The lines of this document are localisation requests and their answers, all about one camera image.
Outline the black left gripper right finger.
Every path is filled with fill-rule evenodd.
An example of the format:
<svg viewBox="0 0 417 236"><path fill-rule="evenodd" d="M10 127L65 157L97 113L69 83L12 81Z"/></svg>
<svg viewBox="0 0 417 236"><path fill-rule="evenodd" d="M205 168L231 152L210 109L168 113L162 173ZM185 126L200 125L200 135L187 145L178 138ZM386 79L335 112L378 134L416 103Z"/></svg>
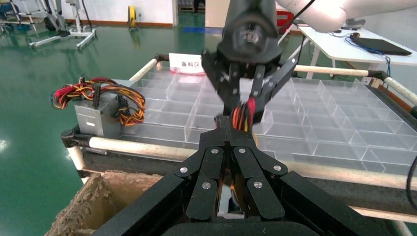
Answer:
<svg viewBox="0 0 417 236"><path fill-rule="evenodd" d="M228 120L230 171L240 208L247 218L283 219L284 207L258 161L260 151L252 134L235 129L232 118L228 117Z"/></svg>

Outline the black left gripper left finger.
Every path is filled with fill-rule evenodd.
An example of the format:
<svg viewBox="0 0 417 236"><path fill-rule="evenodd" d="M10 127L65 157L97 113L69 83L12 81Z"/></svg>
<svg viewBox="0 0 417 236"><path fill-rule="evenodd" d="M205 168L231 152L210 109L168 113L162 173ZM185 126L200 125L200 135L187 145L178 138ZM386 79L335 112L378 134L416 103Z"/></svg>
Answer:
<svg viewBox="0 0 417 236"><path fill-rule="evenodd" d="M198 150L174 171L185 181L182 193L189 199L185 214L190 221L210 221L215 210L229 117L217 116L215 121L214 130L200 135Z"/></svg>

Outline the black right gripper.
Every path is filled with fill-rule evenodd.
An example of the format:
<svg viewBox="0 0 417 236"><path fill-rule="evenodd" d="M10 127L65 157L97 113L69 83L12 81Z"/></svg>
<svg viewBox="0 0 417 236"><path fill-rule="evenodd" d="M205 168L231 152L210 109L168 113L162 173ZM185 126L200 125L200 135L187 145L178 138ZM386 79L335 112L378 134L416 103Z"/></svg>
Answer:
<svg viewBox="0 0 417 236"><path fill-rule="evenodd" d="M232 0L229 3L222 40L217 53L201 52L202 67L224 103L223 114L231 115L240 103L239 64L278 65L276 5L273 0ZM265 106L290 80L298 61L289 59L253 97L252 123L261 122Z"/></svg>

